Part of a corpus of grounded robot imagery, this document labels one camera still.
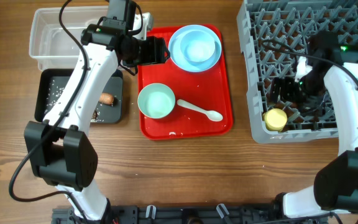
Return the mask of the yellow plastic cup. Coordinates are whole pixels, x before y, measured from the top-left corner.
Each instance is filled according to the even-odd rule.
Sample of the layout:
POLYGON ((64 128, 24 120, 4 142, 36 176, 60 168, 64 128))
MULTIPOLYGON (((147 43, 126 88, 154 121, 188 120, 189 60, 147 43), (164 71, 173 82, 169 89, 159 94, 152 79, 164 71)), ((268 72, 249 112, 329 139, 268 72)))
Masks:
POLYGON ((287 114, 284 110, 273 108, 262 115, 265 126, 269 131, 282 131, 287 124, 287 114))

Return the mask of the mint green bowl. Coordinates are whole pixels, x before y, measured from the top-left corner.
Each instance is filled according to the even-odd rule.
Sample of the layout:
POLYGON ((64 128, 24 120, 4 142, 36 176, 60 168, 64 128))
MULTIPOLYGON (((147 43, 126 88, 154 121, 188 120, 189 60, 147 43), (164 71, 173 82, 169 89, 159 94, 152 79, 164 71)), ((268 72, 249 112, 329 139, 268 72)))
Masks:
POLYGON ((148 118, 162 119, 174 109, 176 98, 173 90, 163 83, 151 83, 141 89, 137 105, 148 118))

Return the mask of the light blue bowl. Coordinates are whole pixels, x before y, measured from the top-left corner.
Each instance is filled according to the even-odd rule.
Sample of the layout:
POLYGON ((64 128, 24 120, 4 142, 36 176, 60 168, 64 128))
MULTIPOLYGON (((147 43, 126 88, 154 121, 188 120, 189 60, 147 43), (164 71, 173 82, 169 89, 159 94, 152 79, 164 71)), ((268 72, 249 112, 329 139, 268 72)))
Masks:
POLYGON ((199 64, 209 60, 215 49, 213 37, 202 30, 191 30, 181 38, 181 53, 190 63, 199 64))

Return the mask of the white rice pile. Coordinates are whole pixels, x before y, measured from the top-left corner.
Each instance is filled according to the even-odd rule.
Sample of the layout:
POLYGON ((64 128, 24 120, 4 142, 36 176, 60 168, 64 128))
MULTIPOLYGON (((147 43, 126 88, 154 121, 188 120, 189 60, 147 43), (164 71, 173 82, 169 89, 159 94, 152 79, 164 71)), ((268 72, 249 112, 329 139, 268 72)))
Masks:
POLYGON ((45 103, 44 116, 55 106, 62 95, 69 77, 52 77, 48 88, 45 103))

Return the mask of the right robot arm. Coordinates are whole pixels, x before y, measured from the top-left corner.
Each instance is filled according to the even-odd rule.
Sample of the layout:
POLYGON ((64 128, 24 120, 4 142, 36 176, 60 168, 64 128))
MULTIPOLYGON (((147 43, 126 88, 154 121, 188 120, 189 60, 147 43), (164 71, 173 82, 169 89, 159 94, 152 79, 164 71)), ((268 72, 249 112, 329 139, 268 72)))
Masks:
POLYGON ((308 39, 304 54, 276 40, 262 45, 295 58, 295 76, 274 79, 270 99, 313 112, 328 93, 339 135, 337 158, 317 173, 311 187, 283 195, 282 214, 303 218, 358 213, 358 45, 341 44, 336 33, 326 30, 308 39))

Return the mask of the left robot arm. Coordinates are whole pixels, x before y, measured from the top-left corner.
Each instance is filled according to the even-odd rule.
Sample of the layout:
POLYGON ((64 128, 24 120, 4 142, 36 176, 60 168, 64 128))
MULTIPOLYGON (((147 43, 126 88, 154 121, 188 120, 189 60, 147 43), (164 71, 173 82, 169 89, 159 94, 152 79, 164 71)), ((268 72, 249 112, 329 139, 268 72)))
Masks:
POLYGON ((136 2, 110 1, 108 13, 75 40, 80 55, 62 95, 41 122, 25 128, 23 163, 67 197, 74 221, 114 221, 110 201, 94 180, 98 155, 88 139, 91 117, 118 68, 135 75, 140 65, 169 59, 165 41, 147 35, 151 28, 136 2))

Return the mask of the white plastic spoon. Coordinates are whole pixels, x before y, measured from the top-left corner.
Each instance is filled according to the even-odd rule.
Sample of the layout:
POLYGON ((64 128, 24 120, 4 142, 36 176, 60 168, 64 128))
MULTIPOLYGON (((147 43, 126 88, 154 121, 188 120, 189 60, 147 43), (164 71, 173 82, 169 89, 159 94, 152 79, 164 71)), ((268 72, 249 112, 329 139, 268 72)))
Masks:
POLYGON ((177 100, 177 105, 181 106, 183 108, 189 109, 189 110, 193 110, 199 113, 202 113, 204 115, 206 115, 206 117, 214 122, 219 122, 223 120, 223 115, 218 113, 217 111, 213 111, 213 110, 204 110, 196 105, 193 105, 185 100, 179 99, 177 100))

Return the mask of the brown food lump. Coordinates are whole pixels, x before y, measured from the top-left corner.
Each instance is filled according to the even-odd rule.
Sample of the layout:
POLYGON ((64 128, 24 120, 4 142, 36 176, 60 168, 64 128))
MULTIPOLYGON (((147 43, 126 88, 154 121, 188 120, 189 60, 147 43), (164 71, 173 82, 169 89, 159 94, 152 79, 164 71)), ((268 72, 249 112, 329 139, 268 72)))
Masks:
POLYGON ((91 117, 91 121, 95 122, 97 117, 98 117, 98 112, 96 110, 94 110, 92 117, 91 117))

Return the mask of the light blue plate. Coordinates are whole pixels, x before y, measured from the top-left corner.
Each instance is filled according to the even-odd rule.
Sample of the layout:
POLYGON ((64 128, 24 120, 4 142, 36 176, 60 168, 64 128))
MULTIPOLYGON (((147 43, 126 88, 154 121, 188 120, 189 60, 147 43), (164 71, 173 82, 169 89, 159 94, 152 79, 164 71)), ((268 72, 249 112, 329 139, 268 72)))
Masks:
POLYGON ((169 40, 169 44, 168 44, 168 49, 170 51, 170 58, 172 59, 173 63, 176 66, 178 66, 180 69, 185 70, 187 72, 192 72, 192 73, 204 72, 204 71, 209 70, 213 66, 215 66, 216 63, 221 58, 221 54, 222 54, 222 50, 223 50, 222 44, 221 44, 221 41, 220 41, 218 35, 214 31, 212 31, 210 28, 207 28, 206 26, 202 26, 202 25, 188 25, 188 26, 179 28, 171 36, 171 38, 169 40), (188 62, 184 58, 184 56, 180 50, 180 42, 181 42, 181 38, 191 30, 202 30, 202 31, 209 33, 213 37, 213 39, 215 41, 216 49, 215 49, 213 56, 209 60, 199 63, 199 64, 195 64, 195 63, 188 62))

